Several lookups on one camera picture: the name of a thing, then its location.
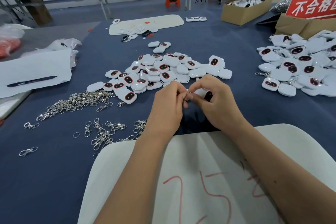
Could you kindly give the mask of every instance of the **red sign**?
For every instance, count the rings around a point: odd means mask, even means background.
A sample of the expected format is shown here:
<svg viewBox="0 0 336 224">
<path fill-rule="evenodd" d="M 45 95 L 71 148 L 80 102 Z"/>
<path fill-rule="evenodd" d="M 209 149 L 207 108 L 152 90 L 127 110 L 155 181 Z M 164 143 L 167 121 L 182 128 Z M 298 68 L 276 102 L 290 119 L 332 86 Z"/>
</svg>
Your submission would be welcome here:
<svg viewBox="0 0 336 224">
<path fill-rule="evenodd" d="M 292 0 L 287 16 L 304 19 L 336 17 L 336 0 Z"/>
</svg>

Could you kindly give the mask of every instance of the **blue table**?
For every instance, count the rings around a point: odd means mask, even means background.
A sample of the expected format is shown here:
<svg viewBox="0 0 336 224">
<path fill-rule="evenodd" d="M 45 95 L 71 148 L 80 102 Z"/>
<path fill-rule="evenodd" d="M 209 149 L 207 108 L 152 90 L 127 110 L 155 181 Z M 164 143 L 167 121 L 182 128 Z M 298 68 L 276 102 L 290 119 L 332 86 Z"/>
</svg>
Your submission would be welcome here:
<svg viewBox="0 0 336 224">
<path fill-rule="evenodd" d="M 191 11 L 178 12 L 182 18 Z M 261 87 L 263 77 L 255 76 L 263 63 L 256 48 L 269 45 L 270 29 L 256 26 L 255 22 L 235 26 L 219 21 L 220 10 L 204 11 L 207 22 L 185 23 L 175 28 L 161 29 L 154 37 L 138 37 L 122 43 L 121 36 L 111 36 L 101 22 L 83 41 L 78 65 L 70 82 L 35 90 L 0 127 L 0 214 L 1 223 L 77 223 L 82 197 L 86 187 L 94 151 L 90 137 L 84 137 L 87 121 L 99 118 L 104 122 L 120 122 L 128 128 L 117 131 L 116 141 L 133 134 L 133 123 L 144 120 L 151 110 L 156 90 L 138 95 L 131 105 L 116 108 L 117 98 L 111 98 L 112 107 L 96 112 L 97 107 L 67 112 L 40 122 L 34 130 L 23 128 L 46 107 L 69 95 L 86 90 L 94 82 L 108 81 L 104 74 L 110 69 L 124 70 L 141 54 L 151 53 L 150 41 L 168 41 L 167 52 L 181 52 L 207 63 L 211 55 L 225 59 L 233 77 L 225 81 L 235 96 L 238 107 L 253 126 L 288 123 L 314 137 L 335 159 L 336 101 L 323 96 L 310 97 L 297 92 L 290 98 Z M 215 131 L 198 107 L 190 104 L 184 111 L 177 134 Z M 38 146 L 26 157 L 18 157 L 21 150 Z"/>
</svg>

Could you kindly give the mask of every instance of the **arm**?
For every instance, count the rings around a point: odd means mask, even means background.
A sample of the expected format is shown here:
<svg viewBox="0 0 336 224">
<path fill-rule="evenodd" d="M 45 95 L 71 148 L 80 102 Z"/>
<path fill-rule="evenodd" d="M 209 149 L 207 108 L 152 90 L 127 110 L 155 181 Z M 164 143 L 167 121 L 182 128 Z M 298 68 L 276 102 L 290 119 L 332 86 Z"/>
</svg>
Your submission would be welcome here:
<svg viewBox="0 0 336 224">
<path fill-rule="evenodd" d="M 179 128 L 186 94 L 187 90 L 178 82 L 171 82 L 155 94 L 145 131 L 136 141 L 94 224 L 152 222 L 160 162 L 167 144 Z"/>
<path fill-rule="evenodd" d="M 189 92 L 206 88 L 210 102 L 190 93 L 208 120 L 227 134 L 260 177 L 288 223 L 336 223 L 336 193 L 268 141 L 239 111 L 230 87 L 206 75 Z"/>
</svg>

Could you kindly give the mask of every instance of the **brown cardboard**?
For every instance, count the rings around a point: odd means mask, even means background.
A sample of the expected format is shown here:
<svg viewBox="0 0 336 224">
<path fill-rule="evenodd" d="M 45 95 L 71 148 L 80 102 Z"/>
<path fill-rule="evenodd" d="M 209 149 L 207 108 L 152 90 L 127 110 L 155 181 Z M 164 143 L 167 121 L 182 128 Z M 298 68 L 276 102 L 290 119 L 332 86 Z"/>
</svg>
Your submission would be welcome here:
<svg viewBox="0 0 336 224">
<path fill-rule="evenodd" d="M 235 5 L 227 5 L 232 1 L 235 0 L 228 0 L 227 2 L 225 2 L 225 4 L 223 5 L 222 15 L 220 19 L 221 21 L 241 26 L 259 17 L 260 15 L 267 13 L 271 8 L 273 0 L 266 0 L 258 5 L 253 5 L 248 8 Z"/>
<path fill-rule="evenodd" d="M 324 29 L 336 31 L 336 18 L 307 20 L 281 14 L 275 28 L 276 34 L 299 34 L 308 39 Z"/>
<path fill-rule="evenodd" d="M 260 15 L 267 13 L 271 8 L 272 2 L 273 0 L 266 0 L 248 8 L 224 4 L 220 20 L 239 26 L 244 25 Z"/>
<path fill-rule="evenodd" d="M 43 0 L 20 0 L 23 4 L 26 3 L 41 3 L 41 5 L 38 6 L 31 6 L 26 5 L 27 10 L 31 14 L 31 16 L 34 18 L 35 22 L 38 25 L 44 25 L 48 22 L 53 21 L 52 16 L 50 15 L 48 9 L 43 4 Z"/>
</svg>

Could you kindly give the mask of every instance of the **floor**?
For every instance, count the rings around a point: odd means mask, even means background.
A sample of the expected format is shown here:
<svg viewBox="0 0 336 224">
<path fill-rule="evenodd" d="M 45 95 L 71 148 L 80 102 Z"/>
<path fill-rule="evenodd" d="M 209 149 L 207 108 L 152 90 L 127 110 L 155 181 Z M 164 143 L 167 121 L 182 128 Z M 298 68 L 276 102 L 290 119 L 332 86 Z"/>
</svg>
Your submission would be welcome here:
<svg viewBox="0 0 336 224">
<path fill-rule="evenodd" d="M 191 4 L 191 10 L 195 11 L 195 16 L 202 16 L 202 11 L 204 10 L 215 11 L 222 9 L 222 6 L 218 5 L 216 0 L 214 0 L 211 4 L 209 4 L 208 2 L 205 2 L 204 4 L 202 4 L 201 2 L 195 3 L 195 1 L 196 0 L 192 0 Z M 181 0 L 181 7 L 171 5 L 170 8 L 166 8 L 165 0 L 120 2 L 109 4 L 109 7 L 113 18 L 119 18 L 121 20 L 131 20 L 135 18 L 159 16 L 162 14 L 184 10 L 184 2 L 184 0 Z M 50 22 L 43 27 L 71 25 L 105 20 L 100 5 L 52 9 L 49 10 L 49 12 L 53 17 L 53 22 Z M 0 15 L 0 24 L 2 23 L 10 23 L 10 19 L 6 14 Z M 35 23 L 32 21 L 31 18 L 25 18 L 23 24 L 26 26 L 35 27 Z"/>
</svg>

